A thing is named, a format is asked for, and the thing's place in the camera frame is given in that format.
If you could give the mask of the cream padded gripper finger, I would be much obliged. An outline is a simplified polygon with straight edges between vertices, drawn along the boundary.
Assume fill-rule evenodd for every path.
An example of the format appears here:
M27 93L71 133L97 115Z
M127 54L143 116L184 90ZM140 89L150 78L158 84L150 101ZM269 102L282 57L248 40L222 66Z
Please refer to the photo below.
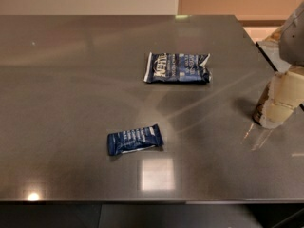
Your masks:
M271 35L265 38L266 41L278 43L281 37L282 27L277 28Z
M277 72L269 84L269 100L263 109L267 120L264 128L274 129L304 102L304 67L291 66L284 73Z

